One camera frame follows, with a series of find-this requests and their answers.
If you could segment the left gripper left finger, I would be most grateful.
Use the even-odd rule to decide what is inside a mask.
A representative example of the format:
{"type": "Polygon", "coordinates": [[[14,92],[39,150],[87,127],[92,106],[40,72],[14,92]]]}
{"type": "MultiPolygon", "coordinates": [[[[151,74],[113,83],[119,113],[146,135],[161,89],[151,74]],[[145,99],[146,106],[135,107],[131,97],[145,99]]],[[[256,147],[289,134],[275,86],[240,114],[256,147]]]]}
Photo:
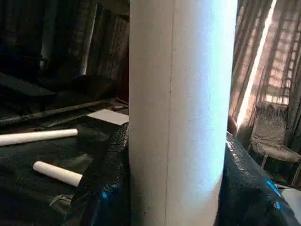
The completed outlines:
{"type": "Polygon", "coordinates": [[[65,226],[128,226],[130,214],[129,124],[110,136],[77,187],[65,226]]]}

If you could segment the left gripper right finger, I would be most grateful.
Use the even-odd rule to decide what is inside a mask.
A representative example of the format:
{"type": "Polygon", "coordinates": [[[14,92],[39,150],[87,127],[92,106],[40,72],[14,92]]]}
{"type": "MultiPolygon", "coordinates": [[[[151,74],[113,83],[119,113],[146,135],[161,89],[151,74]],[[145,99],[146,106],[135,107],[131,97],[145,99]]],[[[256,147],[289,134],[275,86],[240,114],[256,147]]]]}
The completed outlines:
{"type": "Polygon", "coordinates": [[[298,226],[294,211],[239,140],[226,136],[217,226],[298,226]]]}

